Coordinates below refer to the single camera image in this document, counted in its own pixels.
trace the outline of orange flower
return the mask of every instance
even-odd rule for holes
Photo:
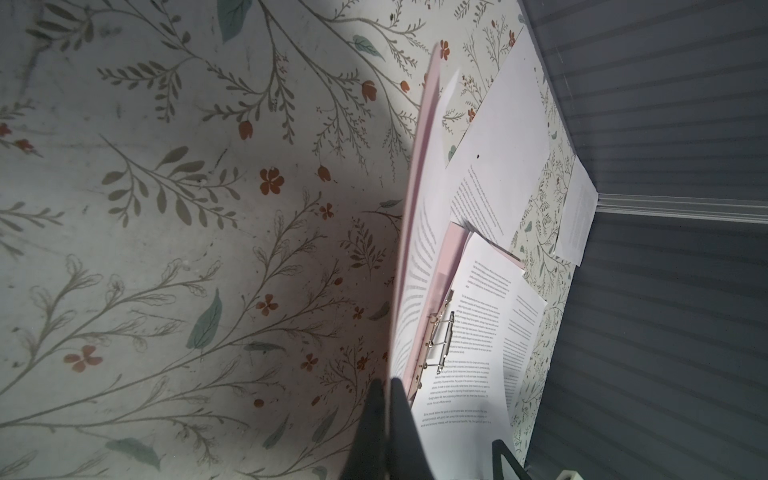
[[[320,168],[317,169],[317,176],[324,182],[331,181],[331,173],[323,165],[320,165]]]
[[[240,131],[240,138],[243,140],[253,136],[253,125],[248,120],[241,121],[240,125],[237,126],[237,130]]]
[[[277,303],[272,303],[272,299],[275,296],[272,293],[268,293],[264,296],[264,301],[256,304],[256,308],[261,309],[261,314],[267,316],[270,314],[270,310],[277,310]]]
[[[32,147],[32,144],[29,143],[29,140],[27,140],[26,138],[24,138],[22,140],[17,140],[15,142],[13,142],[13,144],[15,146],[21,148],[23,151],[32,151],[32,150],[35,149],[35,147]]]
[[[261,184],[262,194],[266,195],[270,190],[275,195],[280,193],[280,185],[285,183],[285,179],[280,176],[280,170],[272,167],[270,168],[270,171],[266,171],[266,168],[262,168],[259,175],[261,176],[261,180],[264,180],[264,183]]]
[[[314,365],[317,365],[317,362],[319,359],[313,358],[313,355],[310,353],[306,356],[306,362],[301,364],[302,369],[306,369],[307,372],[312,372],[312,368]]]
[[[451,53],[451,49],[448,48],[448,40],[440,41],[440,58],[448,60],[448,54]]]
[[[95,346],[86,345],[82,348],[83,358],[80,358],[77,353],[68,353],[67,355],[64,355],[64,363],[74,363],[72,369],[75,372],[80,373],[85,370],[86,365],[96,366],[104,361],[100,356],[91,356],[95,351]]]
[[[376,99],[376,87],[373,80],[366,80],[362,83],[362,97],[366,99],[366,103],[368,100],[374,101]]]
[[[320,213],[323,214],[323,220],[328,220],[333,217],[333,212],[331,211],[332,206],[333,205],[331,204],[327,204],[325,207],[320,207]]]

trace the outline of white paper sheet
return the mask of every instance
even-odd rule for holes
[[[565,195],[560,233],[554,254],[563,260],[581,266],[589,229],[598,207],[598,191],[578,158],[574,161],[571,182]]]
[[[422,182],[419,185],[416,207],[412,218],[412,232],[405,263],[405,278],[402,296],[396,311],[396,325],[389,373],[391,377],[402,378],[409,355],[415,342],[429,290],[429,283],[435,272],[438,253],[445,231],[450,224],[449,190],[445,188],[447,173],[442,149],[442,119],[448,107],[451,94],[458,81],[458,72],[443,89],[435,110],[435,122],[429,133],[425,154]]]
[[[448,166],[452,217],[508,248],[549,156],[547,119],[524,32]]]
[[[541,298],[524,280],[519,283],[515,293],[503,347],[504,391],[507,397],[510,425],[515,416],[515,404],[520,398],[525,370],[528,368],[533,347],[538,338],[544,308],[547,306],[546,300]]]
[[[445,368],[439,375],[427,368],[412,407],[437,480],[491,478],[491,443],[511,445],[503,339],[522,274],[480,236],[469,238],[452,284],[455,325]]]

